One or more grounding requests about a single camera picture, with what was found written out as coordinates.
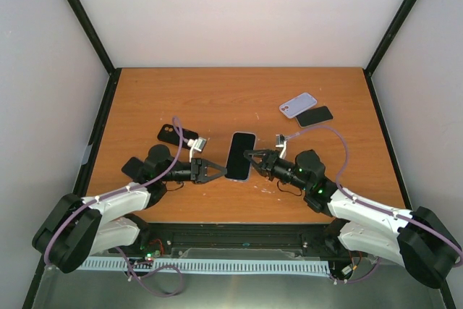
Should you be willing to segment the dark blue phone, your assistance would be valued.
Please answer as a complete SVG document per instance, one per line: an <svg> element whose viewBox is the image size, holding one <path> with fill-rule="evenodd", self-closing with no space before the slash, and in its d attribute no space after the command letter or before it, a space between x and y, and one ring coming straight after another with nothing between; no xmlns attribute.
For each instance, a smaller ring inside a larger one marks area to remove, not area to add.
<svg viewBox="0 0 463 309"><path fill-rule="evenodd" d="M135 181L140 173L140 170L143 168L144 163L136 158L131 157L126 164L121 168L123 174Z"/></svg>

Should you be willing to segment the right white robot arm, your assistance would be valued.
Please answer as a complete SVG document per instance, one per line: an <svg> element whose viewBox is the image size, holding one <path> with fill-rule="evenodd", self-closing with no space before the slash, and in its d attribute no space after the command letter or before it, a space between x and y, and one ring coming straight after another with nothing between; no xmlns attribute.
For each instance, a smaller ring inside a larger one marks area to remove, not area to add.
<svg viewBox="0 0 463 309"><path fill-rule="evenodd" d="M293 162L269 149L248 150L244 157L260 176L296 187L309 208L339 222L336 238L347 250L392 261L434 289L462 265L462 247L432 210L394 208L353 193L325 175L313 150L299 153Z"/></svg>

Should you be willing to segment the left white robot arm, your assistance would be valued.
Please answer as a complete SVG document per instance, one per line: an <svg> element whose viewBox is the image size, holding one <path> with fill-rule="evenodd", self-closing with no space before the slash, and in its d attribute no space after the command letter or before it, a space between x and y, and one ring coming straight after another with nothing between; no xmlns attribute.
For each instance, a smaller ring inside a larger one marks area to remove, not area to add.
<svg viewBox="0 0 463 309"><path fill-rule="evenodd" d="M155 145L144 161L132 157L122 172L126 186L95 197L63 196L35 233L32 246L48 265L68 274L104 250L127 246L135 253L149 248L146 223L136 217L166 194L167 182L201 185L227 173L203 158L181 162L165 145Z"/></svg>

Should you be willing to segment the black phone case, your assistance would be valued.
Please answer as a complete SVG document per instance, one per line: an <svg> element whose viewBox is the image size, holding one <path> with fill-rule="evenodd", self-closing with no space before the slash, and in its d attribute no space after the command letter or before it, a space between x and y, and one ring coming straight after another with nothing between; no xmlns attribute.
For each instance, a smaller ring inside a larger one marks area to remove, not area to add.
<svg viewBox="0 0 463 309"><path fill-rule="evenodd" d="M182 147L184 149L189 149L187 142L189 140L196 140L199 138L199 135L192 130L183 129L183 138ZM179 136L173 128L172 124L164 124L160 131L158 132L157 139L160 142L168 143L170 145L179 145Z"/></svg>

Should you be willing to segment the blue smartphone black screen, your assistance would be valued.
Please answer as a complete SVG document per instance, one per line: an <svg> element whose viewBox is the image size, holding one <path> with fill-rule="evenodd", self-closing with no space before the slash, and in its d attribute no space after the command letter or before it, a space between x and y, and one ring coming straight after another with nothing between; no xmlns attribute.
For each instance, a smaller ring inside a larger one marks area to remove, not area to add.
<svg viewBox="0 0 463 309"><path fill-rule="evenodd" d="M227 173L225 177L230 180L244 182L250 175L250 162L245 158L244 152L255 147L256 135L248 132L235 132L231 138L229 154L226 160Z"/></svg>

